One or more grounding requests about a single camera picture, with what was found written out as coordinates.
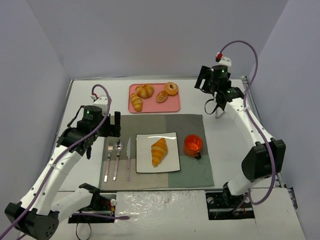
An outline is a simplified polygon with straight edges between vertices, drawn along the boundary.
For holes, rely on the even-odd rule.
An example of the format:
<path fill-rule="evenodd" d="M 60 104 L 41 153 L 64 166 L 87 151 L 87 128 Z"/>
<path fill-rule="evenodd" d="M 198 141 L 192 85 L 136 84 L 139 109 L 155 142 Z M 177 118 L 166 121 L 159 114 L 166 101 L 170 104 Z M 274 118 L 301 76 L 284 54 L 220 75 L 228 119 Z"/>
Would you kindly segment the metal serving tongs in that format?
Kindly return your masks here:
<path fill-rule="evenodd" d="M 225 111 L 221 107 L 218 107 L 217 110 L 215 111 L 214 117 L 217 120 L 220 117 L 222 117 L 224 114 L 225 114 Z"/>

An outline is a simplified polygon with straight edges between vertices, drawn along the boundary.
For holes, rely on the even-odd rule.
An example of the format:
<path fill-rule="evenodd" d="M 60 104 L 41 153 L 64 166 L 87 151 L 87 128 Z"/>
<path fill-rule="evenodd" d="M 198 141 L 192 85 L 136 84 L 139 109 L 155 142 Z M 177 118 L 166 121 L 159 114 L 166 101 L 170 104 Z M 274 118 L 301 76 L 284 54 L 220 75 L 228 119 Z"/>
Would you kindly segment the large striped croissant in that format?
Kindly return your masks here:
<path fill-rule="evenodd" d="M 151 146 L 151 162 L 153 167 L 157 167 L 168 153 L 168 147 L 165 138 L 160 138 Z"/>

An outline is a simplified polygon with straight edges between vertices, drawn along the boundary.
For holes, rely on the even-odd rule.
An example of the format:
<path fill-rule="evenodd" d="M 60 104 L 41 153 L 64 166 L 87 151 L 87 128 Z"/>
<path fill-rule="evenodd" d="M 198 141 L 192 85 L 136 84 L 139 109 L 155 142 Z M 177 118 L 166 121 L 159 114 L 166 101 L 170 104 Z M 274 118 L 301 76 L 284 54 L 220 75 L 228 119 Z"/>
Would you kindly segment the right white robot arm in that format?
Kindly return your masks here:
<path fill-rule="evenodd" d="M 202 66 L 194 87 L 214 96 L 216 108 L 232 118 L 249 147 L 240 173 L 223 188 L 228 197 L 244 195 L 260 181 L 281 172 L 286 144 L 263 128 L 247 105 L 245 94 L 232 86 L 226 65 Z"/>

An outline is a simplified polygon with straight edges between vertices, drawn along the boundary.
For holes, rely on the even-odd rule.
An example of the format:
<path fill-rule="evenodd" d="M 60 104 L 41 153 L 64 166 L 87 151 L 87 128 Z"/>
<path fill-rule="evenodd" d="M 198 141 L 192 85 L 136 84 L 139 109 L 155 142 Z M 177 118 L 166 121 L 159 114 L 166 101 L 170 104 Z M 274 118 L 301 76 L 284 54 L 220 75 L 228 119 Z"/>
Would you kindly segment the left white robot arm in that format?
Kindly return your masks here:
<path fill-rule="evenodd" d="M 17 203 L 10 202 L 5 215 L 10 226 L 0 235 L 4 238 L 15 228 L 36 240 L 49 240 L 59 224 L 83 208 L 95 208 L 101 201 L 100 189 L 88 183 L 54 201 L 72 168 L 86 155 L 91 157 L 92 145 L 98 137 L 121 135 L 121 113 L 103 114 L 99 106 L 82 106 L 83 117 L 76 127 L 68 127 L 58 138 L 53 154 L 33 187 Z"/>

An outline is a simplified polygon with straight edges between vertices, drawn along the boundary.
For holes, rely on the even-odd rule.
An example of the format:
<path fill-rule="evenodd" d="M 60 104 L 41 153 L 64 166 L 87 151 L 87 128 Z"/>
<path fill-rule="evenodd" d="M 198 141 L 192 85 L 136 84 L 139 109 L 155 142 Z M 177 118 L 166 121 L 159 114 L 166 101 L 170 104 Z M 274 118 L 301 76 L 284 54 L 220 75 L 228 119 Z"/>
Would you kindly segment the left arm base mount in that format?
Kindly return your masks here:
<path fill-rule="evenodd" d="M 98 200 L 95 206 L 82 208 L 79 212 L 114 217 L 116 204 L 117 195 L 105 193 L 100 196 L 100 199 Z M 75 215 L 69 217 L 67 220 L 68 224 L 109 224 L 114 222 L 114 219 L 101 218 L 89 215 Z"/>

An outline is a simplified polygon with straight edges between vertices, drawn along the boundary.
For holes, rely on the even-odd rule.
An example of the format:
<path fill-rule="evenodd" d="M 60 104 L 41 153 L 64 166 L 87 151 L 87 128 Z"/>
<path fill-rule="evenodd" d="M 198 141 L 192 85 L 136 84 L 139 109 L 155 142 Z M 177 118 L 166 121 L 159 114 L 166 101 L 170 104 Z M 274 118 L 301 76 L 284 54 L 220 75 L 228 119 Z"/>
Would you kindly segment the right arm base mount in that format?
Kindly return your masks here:
<path fill-rule="evenodd" d="M 226 202 L 222 191 L 208 191 L 205 193 L 207 215 L 210 221 L 255 219 L 254 210 L 250 202 L 240 203 L 243 195 L 231 196 Z"/>

